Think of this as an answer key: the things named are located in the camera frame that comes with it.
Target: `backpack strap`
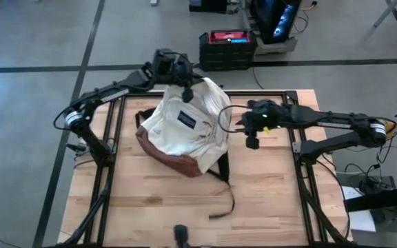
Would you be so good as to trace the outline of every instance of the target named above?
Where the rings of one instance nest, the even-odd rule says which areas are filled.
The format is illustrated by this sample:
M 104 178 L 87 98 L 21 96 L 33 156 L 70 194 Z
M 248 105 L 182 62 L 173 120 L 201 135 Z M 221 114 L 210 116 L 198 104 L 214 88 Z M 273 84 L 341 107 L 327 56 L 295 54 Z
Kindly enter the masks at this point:
M 153 107 L 147 110 L 137 112 L 137 114 L 134 116 L 136 119 L 136 127 L 139 128 L 139 126 L 141 125 L 141 117 L 146 120 L 149 117 L 151 117 L 151 115 L 154 113 L 155 110 L 156 108 Z
M 234 197 L 234 193 L 232 192 L 232 188 L 231 185 L 229 184 L 229 156 L 227 155 L 227 152 L 225 154 L 223 154 L 217 161 L 218 163 L 218 170 L 220 172 L 220 174 L 216 173 L 213 170 L 208 170 L 207 172 L 211 175 L 213 175 L 215 178 L 219 179 L 220 181 L 224 182 L 227 184 L 227 186 L 229 187 L 230 193 L 231 193 L 231 197 L 232 197 L 232 207 L 231 207 L 231 211 L 223 213 L 223 214 L 212 214 L 209 216 L 210 220 L 212 219 L 218 219 L 218 218 L 222 218 L 225 216 L 230 215 L 235 208 L 235 197 Z

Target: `black plastic crate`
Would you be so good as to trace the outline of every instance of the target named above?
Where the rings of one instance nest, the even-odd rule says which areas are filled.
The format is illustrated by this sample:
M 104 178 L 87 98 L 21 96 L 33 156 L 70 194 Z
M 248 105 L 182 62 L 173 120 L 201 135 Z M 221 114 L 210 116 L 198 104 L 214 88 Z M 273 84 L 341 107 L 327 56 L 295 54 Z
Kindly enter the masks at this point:
M 244 32 L 249 42 L 233 43 L 231 39 L 212 40 L 215 33 Z M 205 71 L 246 70 L 252 66 L 257 47 L 255 36 L 248 30 L 216 30 L 202 34 L 200 40 L 200 65 Z

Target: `wooden tabletop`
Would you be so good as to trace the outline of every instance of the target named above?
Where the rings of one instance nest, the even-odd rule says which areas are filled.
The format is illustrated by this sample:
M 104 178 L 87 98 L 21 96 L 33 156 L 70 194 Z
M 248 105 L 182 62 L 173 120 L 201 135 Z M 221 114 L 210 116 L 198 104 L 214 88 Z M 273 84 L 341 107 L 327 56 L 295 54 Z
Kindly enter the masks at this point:
M 313 90 L 297 92 L 301 105 L 318 110 Z M 233 96 L 231 100 L 233 104 L 245 105 L 249 99 L 266 98 L 281 102 L 280 97 L 270 96 Z M 139 110 L 156 106 L 159 101 L 137 97 L 126 100 L 104 246 L 173 247 L 172 228 L 177 224 L 189 227 L 191 245 L 307 245 L 286 129 L 273 130 L 269 135 L 260 133 L 258 150 L 245 147 L 244 134 L 230 134 L 230 183 L 236 206 L 230 216 L 209 220 L 208 215 L 230 209 L 227 185 L 209 174 L 197 178 L 182 176 L 146 155 L 134 136 L 134 115 Z M 92 122 L 96 135 L 103 133 L 107 110 L 108 105 L 104 105 L 96 111 Z M 244 111 L 233 109 L 231 129 Z M 307 139 L 326 139 L 321 127 L 309 128 L 306 134 Z M 78 162 L 90 159 L 86 156 Z M 104 170 L 103 175 L 106 175 L 108 169 Z M 74 170 L 59 242 L 67 239 L 65 233 L 72 233 L 87 214 L 95 171 L 94 163 L 86 163 Z M 344 234 L 347 215 L 339 186 L 324 167 L 315 165 L 314 172 L 323 211 Z M 100 214 L 94 223 L 93 240 L 99 228 L 99 218 Z M 314 218 L 312 224 L 315 237 L 319 239 Z

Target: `backpack logo patch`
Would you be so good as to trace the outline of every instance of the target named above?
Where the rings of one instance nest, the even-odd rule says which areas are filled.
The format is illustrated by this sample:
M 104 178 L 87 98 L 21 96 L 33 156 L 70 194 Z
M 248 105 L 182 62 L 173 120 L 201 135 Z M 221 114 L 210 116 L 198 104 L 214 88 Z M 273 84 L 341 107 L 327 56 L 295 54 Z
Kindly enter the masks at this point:
M 196 120 L 194 120 L 191 116 L 187 115 L 185 112 L 180 111 L 177 120 L 185 124 L 187 127 L 194 129 L 196 127 Z

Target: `white paper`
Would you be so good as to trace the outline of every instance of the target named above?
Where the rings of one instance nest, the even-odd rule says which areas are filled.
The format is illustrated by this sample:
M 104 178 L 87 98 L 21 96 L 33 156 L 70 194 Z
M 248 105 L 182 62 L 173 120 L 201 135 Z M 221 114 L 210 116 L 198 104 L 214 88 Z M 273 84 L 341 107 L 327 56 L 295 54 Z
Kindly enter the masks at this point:
M 343 186 L 345 200 L 361 196 L 353 187 Z M 350 215 L 350 229 L 361 231 L 376 231 L 375 222 L 371 217 L 370 210 L 349 212 Z

